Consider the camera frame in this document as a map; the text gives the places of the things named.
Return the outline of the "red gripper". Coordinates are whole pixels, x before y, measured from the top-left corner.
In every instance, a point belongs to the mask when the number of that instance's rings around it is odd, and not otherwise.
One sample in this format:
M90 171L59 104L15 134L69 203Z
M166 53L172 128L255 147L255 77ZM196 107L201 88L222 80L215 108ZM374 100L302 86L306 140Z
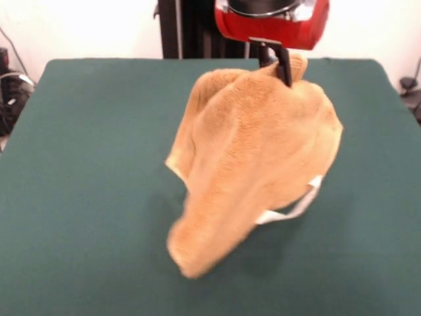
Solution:
M287 87L291 87L292 77L286 48L314 49L324 33L329 11L328 0L231 0L214 4L220 33L241 42L264 42L259 43L259 66L276 68L277 77Z

